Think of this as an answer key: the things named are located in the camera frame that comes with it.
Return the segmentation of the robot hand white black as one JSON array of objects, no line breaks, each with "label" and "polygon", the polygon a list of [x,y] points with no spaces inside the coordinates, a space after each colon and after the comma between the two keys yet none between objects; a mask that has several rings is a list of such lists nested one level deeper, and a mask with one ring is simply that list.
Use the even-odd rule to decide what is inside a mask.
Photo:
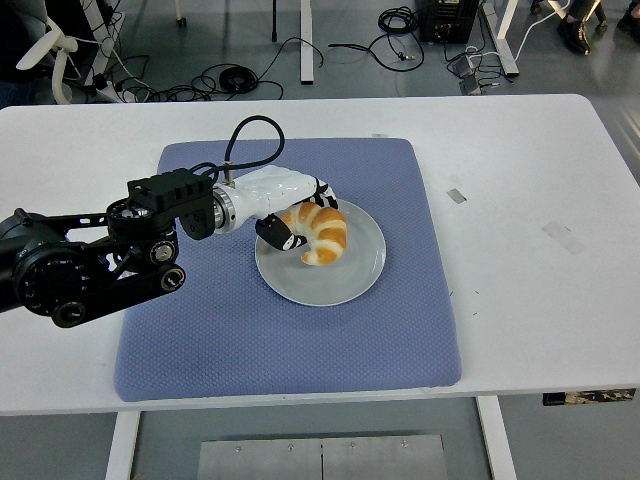
[{"label": "robot hand white black", "polygon": [[281,251],[300,247],[307,239],[293,234],[276,216],[277,212],[304,201],[338,208],[334,192],[326,182],[273,165],[237,177],[233,186],[220,185],[218,189],[225,197],[228,213],[222,227],[224,233],[234,231],[248,219],[255,218],[257,234]]}]

